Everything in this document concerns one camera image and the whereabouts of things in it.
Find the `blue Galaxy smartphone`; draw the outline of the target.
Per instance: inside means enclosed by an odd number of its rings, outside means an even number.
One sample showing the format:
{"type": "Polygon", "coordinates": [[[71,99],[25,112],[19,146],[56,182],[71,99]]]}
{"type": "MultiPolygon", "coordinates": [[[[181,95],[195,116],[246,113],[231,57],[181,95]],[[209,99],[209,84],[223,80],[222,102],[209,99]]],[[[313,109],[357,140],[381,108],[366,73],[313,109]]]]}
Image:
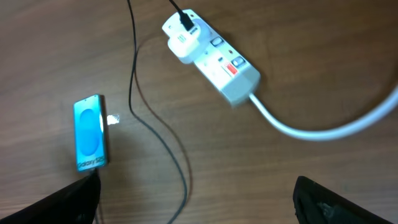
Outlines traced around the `blue Galaxy smartphone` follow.
{"type": "Polygon", "coordinates": [[[73,104],[76,169],[79,172],[108,163],[104,97],[91,95],[73,104]]]}

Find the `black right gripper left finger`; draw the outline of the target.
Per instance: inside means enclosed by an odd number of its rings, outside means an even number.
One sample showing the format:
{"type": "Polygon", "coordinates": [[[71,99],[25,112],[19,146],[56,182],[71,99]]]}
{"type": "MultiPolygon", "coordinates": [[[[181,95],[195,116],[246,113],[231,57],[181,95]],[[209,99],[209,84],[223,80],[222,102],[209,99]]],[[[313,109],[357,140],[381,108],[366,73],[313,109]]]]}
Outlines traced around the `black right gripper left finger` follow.
{"type": "Polygon", "coordinates": [[[97,171],[38,202],[1,219],[3,224],[93,223],[100,202],[101,181],[97,171]]]}

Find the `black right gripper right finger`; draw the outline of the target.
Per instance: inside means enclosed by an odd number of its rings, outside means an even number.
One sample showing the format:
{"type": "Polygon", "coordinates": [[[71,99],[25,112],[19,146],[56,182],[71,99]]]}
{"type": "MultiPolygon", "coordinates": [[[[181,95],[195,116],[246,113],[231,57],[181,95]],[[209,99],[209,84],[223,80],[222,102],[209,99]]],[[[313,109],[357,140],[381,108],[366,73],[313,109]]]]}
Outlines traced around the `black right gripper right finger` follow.
{"type": "Polygon", "coordinates": [[[297,178],[293,202],[300,224],[392,224],[305,176],[297,178]]]}

